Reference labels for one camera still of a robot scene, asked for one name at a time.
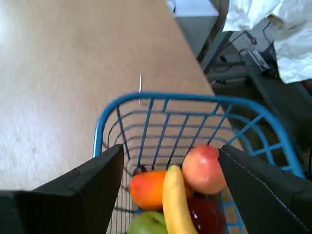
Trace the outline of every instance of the tan surface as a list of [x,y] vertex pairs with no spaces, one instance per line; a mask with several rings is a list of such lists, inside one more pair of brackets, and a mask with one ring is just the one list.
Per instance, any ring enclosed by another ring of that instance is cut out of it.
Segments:
[[95,122],[138,89],[212,93],[162,0],[0,0],[0,188],[91,157]]

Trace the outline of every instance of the yellow banana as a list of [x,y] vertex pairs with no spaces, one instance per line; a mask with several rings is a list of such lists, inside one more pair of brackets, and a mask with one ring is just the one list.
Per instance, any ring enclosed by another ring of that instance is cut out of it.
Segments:
[[168,234],[197,234],[187,206],[182,171],[170,166],[162,191],[162,207]]

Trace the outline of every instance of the table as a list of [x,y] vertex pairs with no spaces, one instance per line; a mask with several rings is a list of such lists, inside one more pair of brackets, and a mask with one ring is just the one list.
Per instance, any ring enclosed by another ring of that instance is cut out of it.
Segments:
[[145,90],[212,94],[162,0],[0,0],[0,188],[90,159],[103,108]]

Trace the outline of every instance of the orange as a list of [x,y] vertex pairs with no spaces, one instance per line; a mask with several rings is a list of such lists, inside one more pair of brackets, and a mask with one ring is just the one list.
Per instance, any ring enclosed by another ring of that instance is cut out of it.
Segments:
[[[130,194],[138,206],[144,210],[162,209],[162,184],[166,175],[165,170],[150,171],[135,175],[130,182]],[[186,186],[186,196],[194,192]]]

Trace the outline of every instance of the white plastic bag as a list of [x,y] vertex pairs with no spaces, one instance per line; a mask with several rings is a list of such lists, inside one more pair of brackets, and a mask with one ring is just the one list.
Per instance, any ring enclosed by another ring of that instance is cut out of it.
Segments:
[[230,0],[223,31],[253,29],[274,15],[275,53],[285,83],[312,78],[312,0]]

